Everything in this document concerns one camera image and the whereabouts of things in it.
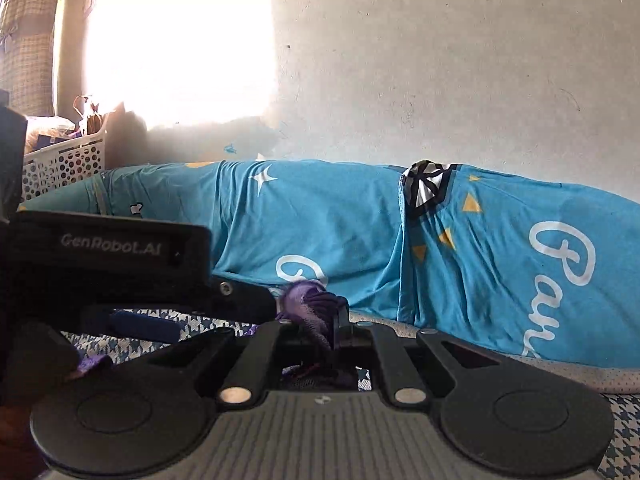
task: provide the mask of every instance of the metal pin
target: metal pin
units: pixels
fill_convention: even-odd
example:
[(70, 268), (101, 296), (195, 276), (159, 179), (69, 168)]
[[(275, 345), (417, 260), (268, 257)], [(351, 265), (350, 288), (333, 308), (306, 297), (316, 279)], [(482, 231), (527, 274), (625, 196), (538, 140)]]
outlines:
[(220, 392), (220, 400), (227, 404), (241, 404), (251, 399), (251, 391), (240, 386), (225, 388)]
[(418, 388), (401, 388), (396, 391), (396, 400), (403, 404), (418, 404), (427, 398), (427, 394)]

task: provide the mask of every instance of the round pad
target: round pad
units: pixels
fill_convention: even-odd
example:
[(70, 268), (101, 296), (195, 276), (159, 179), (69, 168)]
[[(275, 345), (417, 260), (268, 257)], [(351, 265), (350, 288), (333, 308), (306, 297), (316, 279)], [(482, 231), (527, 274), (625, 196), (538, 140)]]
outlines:
[(46, 460), (73, 476), (145, 476), (193, 449), (209, 419), (203, 400), (144, 379), (89, 376), (37, 404), (31, 431)]
[(455, 447), (510, 476), (557, 476), (600, 461), (612, 433), (608, 402), (573, 381), (501, 368), (467, 374), (444, 400), (440, 422)]
[(496, 401), (494, 409), (495, 416), (507, 428), (525, 433), (556, 430), (569, 416), (562, 400), (535, 390), (506, 394)]
[(96, 433), (133, 431), (148, 421), (151, 403), (135, 392), (100, 392), (78, 407), (78, 421)]

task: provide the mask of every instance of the blue sheet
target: blue sheet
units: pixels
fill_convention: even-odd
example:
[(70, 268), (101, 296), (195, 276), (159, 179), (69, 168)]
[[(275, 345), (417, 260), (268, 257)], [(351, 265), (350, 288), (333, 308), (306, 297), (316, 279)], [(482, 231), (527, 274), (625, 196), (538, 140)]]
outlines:
[(593, 188), (428, 161), (216, 162), (107, 171), (25, 207), (204, 225), (219, 276), (315, 278), (497, 351), (640, 366), (640, 205)]

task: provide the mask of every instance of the perforated basket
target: perforated basket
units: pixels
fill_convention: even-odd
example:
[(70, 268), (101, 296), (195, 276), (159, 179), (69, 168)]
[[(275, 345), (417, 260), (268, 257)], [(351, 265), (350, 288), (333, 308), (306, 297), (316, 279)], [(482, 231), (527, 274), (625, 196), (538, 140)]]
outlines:
[(84, 180), (104, 168), (104, 134), (65, 140), (24, 157), (22, 199)]

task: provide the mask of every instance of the curtain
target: curtain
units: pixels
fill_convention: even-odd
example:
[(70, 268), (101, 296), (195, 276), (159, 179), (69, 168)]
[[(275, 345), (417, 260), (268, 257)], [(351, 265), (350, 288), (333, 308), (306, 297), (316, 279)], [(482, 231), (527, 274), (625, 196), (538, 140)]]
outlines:
[(24, 115), (51, 116), (58, 0), (0, 0), (0, 88)]

